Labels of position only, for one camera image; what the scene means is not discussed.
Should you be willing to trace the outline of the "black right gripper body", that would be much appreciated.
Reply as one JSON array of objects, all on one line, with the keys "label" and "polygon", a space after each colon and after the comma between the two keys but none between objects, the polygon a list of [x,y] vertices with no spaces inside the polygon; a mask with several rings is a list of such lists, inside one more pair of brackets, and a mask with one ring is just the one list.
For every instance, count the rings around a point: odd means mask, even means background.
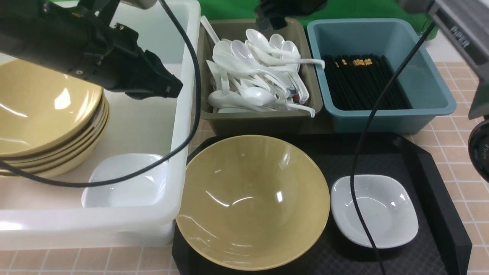
[{"label": "black right gripper body", "polygon": [[287,26],[286,18],[307,17],[327,5],[326,0],[259,0],[255,7],[259,31],[280,30]]}]

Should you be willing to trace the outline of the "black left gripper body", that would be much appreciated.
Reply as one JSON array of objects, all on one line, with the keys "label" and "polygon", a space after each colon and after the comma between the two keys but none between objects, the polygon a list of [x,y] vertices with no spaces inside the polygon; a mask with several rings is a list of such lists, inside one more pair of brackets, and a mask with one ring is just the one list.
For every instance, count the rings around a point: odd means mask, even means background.
[{"label": "black left gripper body", "polygon": [[70,32],[69,75],[132,99],[176,99],[182,82],[156,54],[138,46],[139,33],[121,23],[114,27],[85,23]]}]

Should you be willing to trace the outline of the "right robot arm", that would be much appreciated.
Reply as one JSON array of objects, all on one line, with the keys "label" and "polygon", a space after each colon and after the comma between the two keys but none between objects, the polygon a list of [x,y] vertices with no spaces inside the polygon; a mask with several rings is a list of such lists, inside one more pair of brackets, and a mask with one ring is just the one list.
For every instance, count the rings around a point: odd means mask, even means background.
[{"label": "right robot arm", "polygon": [[[475,170],[488,182],[488,6],[480,0],[395,1],[407,13],[426,14],[431,24],[380,93],[369,115],[365,130],[360,136],[356,154],[359,154],[362,149],[366,133],[384,96],[436,25],[479,78],[468,119],[484,117],[484,121],[472,130],[468,153]],[[257,16],[256,23],[259,30],[283,29],[286,26],[285,17],[309,16],[325,8],[327,2],[328,0],[259,0],[254,9]]]}]

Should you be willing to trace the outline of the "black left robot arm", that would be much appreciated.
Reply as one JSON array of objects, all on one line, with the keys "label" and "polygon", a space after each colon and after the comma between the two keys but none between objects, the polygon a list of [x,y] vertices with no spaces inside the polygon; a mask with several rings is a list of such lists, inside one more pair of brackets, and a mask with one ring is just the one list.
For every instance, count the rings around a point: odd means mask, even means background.
[{"label": "black left robot arm", "polygon": [[138,33],[111,26],[119,0],[2,0],[1,52],[58,73],[123,92],[133,99],[176,99],[182,89],[156,54],[138,46]]}]

